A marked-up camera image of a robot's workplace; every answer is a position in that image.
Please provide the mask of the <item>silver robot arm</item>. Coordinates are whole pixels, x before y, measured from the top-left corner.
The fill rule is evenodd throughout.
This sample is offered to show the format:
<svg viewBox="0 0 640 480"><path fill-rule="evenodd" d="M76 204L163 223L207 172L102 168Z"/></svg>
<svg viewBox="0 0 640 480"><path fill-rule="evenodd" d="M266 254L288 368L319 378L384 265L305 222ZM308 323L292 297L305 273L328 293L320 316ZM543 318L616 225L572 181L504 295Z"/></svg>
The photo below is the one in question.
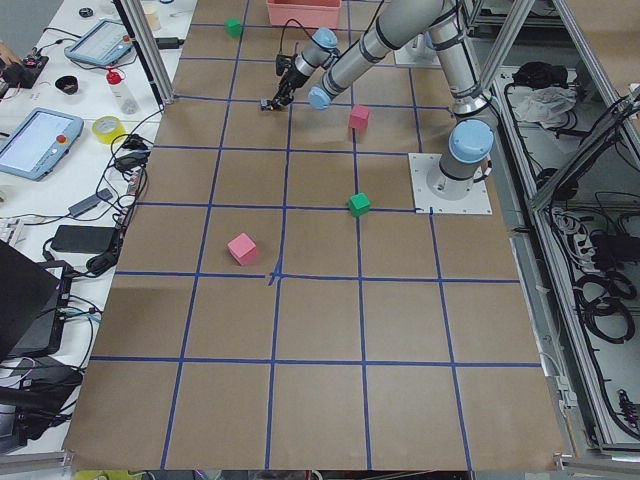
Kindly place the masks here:
<svg viewBox="0 0 640 480"><path fill-rule="evenodd" d="M436 87L448 88L455 119L466 121L482 115L490 107L491 96L480 81L466 32L463 8L458 1L389 1L381 4L372 23L346 50L340 50L333 30L309 19L291 17L282 23L287 29L296 25L308 41L301 51L276 56L278 89L261 107L279 111L294 100L318 70L322 78L308 91L308 103L319 112L348 90L365 106L373 107L372 130L358 131L356 140L373 154L409 149L409 130L415 130L419 146L432 146L444 138L442 128L427 135L426 109L436 107L440 94ZM393 76L383 63L412 41L422 38L435 53L441 72L417 67L403 76Z"/></svg>

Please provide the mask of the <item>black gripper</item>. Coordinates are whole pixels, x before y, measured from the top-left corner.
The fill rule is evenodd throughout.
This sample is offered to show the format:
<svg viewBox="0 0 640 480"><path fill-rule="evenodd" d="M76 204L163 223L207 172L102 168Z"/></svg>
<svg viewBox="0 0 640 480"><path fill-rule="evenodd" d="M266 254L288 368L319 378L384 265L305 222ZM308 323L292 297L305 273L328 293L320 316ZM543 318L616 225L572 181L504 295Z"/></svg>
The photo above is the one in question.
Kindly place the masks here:
<svg viewBox="0 0 640 480"><path fill-rule="evenodd" d="M284 109L293 102L294 92L313 74L313 66L302 54L276 56L276 75L280 78L278 90L270 101L271 109Z"/></svg>

